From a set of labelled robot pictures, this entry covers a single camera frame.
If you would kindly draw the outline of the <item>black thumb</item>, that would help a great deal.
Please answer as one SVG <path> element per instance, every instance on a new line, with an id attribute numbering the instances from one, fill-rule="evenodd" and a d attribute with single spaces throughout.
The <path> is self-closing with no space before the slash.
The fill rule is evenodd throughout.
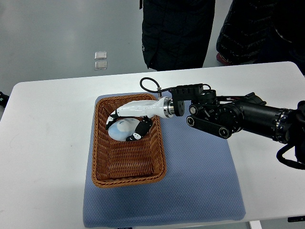
<path id="1" fill-rule="evenodd" d="M 126 141 L 137 141 L 142 139 L 149 132 L 152 125 L 152 119 L 145 116 L 137 125 L 134 133 L 126 138 Z"/>

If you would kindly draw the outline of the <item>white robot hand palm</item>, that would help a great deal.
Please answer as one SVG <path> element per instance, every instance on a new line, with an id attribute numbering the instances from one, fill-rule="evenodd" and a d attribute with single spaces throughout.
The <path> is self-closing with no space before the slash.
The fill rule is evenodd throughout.
<path id="1" fill-rule="evenodd" d="M 139 100 L 128 102 L 116 109 L 119 117 L 148 117 L 157 115 L 161 118 L 171 118 L 170 97 L 162 97 L 158 100 Z"/>

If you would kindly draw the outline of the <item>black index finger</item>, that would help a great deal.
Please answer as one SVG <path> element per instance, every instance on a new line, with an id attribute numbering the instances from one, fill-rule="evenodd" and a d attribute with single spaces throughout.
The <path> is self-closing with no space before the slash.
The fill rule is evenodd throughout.
<path id="1" fill-rule="evenodd" d="M 107 118 L 107 121 L 106 121 L 106 130 L 109 129 L 109 127 L 116 122 L 118 118 L 118 114 L 117 114 L 117 110 L 113 111 Z"/>

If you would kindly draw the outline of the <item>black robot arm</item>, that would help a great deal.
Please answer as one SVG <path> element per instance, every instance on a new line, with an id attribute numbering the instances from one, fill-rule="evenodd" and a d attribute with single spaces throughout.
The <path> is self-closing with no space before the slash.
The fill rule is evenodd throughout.
<path id="1" fill-rule="evenodd" d="M 245 130 L 284 144 L 276 154 L 282 164 L 295 169 L 305 168 L 305 103 L 300 101 L 297 109 L 267 106 L 255 93 L 245 96 L 217 96 L 204 84 L 180 85 L 168 88 L 170 97 L 162 96 L 157 88 L 157 100 L 128 102 L 108 117 L 109 129 L 120 117 L 141 117 L 135 132 L 126 141 L 143 138 L 152 126 L 155 115 L 170 118 L 184 115 L 184 103 L 190 101 L 187 124 L 214 136 L 228 139 L 233 133 Z"/>

